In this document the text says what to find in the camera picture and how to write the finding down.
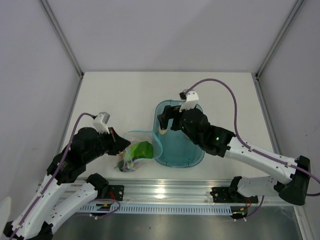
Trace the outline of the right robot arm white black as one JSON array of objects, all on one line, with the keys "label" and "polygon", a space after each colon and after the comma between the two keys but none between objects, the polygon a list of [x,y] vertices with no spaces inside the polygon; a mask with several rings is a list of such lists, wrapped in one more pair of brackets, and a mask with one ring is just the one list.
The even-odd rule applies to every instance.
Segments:
[{"label": "right robot arm white black", "polygon": [[304,156],[285,157],[259,149],[225,128],[211,125],[199,109],[164,107],[157,116],[161,131],[182,131],[195,145],[212,156],[236,160],[267,174],[265,177],[236,176],[229,187],[214,187],[215,203],[252,203],[259,196],[279,196],[289,204],[303,206],[310,182],[310,160]]}]

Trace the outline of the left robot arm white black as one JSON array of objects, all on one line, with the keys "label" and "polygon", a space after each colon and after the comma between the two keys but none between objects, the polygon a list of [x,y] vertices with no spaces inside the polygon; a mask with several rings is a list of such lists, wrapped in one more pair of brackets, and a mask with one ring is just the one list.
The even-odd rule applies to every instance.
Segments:
[{"label": "left robot arm white black", "polygon": [[11,240],[52,239],[61,224],[83,205],[108,198],[109,182],[94,173],[76,193],[57,204],[61,195],[86,170],[88,163],[105,154],[116,156],[130,144],[112,127],[103,133],[84,127],[72,134],[68,145],[53,158],[31,202],[16,220],[5,224],[3,234]]}]

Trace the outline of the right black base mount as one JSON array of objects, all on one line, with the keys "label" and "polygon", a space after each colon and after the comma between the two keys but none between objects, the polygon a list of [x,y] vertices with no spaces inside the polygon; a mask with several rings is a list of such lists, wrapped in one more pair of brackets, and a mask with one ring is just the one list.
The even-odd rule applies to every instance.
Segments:
[{"label": "right black base mount", "polygon": [[259,202],[257,196],[245,197],[231,187],[212,187],[210,195],[214,203],[257,204]]}]

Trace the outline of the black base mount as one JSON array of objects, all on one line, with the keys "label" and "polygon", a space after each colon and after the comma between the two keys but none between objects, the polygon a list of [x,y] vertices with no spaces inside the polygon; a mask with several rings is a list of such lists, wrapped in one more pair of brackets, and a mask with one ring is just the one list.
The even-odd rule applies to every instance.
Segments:
[{"label": "black base mount", "polygon": [[257,204],[259,202],[257,196],[245,197],[231,187],[212,187],[210,195],[214,203]]},{"label": "black base mount", "polygon": [[107,190],[107,197],[120,202],[123,200],[124,192],[124,185],[109,185]]}]

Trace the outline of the green bell pepper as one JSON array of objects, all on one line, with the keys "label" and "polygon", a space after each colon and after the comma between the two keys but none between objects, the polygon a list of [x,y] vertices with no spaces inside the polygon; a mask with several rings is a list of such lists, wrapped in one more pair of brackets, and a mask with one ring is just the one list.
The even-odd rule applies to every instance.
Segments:
[{"label": "green bell pepper", "polygon": [[134,143],[129,148],[132,159],[152,159],[154,157],[153,145],[148,141]]}]

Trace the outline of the white egg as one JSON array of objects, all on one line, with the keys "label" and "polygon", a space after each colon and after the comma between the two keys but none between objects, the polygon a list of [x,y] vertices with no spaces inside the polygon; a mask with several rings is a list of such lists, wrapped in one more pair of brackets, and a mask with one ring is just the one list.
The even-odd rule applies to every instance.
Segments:
[{"label": "white egg", "polygon": [[158,128],[158,132],[160,135],[165,135],[168,132],[168,128],[162,129],[161,127]]}]

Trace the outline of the purple eggplant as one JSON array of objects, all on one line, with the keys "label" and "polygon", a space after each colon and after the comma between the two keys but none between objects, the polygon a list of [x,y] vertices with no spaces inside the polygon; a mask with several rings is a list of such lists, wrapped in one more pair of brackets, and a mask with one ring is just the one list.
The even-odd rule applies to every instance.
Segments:
[{"label": "purple eggplant", "polygon": [[124,166],[123,166],[123,173],[130,173],[130,172],[135,172],[136,169],[134,168],[134,164],[133,163],[128,163],[125,162]]}]

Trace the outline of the aluminium mounting rail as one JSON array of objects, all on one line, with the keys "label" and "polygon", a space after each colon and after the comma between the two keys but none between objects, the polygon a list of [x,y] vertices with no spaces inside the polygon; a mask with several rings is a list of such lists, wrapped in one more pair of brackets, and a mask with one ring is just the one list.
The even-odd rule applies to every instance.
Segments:
[{"label": "aluminium mounting rail", "polygon": [[213,187],[227,187],[228,180],[176,180],[108,178],[110,185],[123,185],[123,203],[163,205],[213,204]]}]

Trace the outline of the teal plastic tray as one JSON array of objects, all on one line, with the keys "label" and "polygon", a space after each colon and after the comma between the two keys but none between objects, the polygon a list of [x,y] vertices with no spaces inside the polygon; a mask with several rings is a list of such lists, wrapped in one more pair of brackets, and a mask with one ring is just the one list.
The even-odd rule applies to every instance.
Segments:
[{"label": "teal plastic tray", "polygon": [[179,106],[181,100],[167,99],[160,102],[155,108],[153,132],[162,145],[162,153],[155,160],[166,167],[171,168],[191,168],[199,164],[205,155],[205,152],[191,140],[182,131],[170,130],[173,120],[168,122],[167,132],[161,134],[160,124],[157,116],[162,114],[165,106]]}]

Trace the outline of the clear zip top bag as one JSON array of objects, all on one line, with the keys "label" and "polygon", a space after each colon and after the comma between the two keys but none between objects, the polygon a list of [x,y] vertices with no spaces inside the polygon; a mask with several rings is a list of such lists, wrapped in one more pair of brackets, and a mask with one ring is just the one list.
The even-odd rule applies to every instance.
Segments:
[{"label": "clear zip top bag", "polygon": [[163,146],[153,131],[133,130],[123,134],[130,145],[119,154],[115,166],[122,173],[134,172],[146,162],[155,161],[163,153]]}]

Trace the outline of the dark green chili pepper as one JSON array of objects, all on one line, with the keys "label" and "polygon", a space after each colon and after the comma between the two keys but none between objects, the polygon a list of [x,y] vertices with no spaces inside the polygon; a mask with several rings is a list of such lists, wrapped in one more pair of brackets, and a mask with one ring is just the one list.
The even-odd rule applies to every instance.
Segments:
[{"label": "dark green chili pepper", "polygon": [[124,161],[123,160],[118,161],[114,168],[122,172],[124,169]]}]

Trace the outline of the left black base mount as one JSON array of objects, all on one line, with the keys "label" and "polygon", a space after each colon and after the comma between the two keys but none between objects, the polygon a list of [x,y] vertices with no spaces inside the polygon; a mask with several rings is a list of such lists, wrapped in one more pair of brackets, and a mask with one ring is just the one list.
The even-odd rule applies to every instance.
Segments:
[{"label": "left black base mount", "polygon": [[123,200],[124,192],[124,185],[109,185],[107,190],[107,197],[120,202]]}]

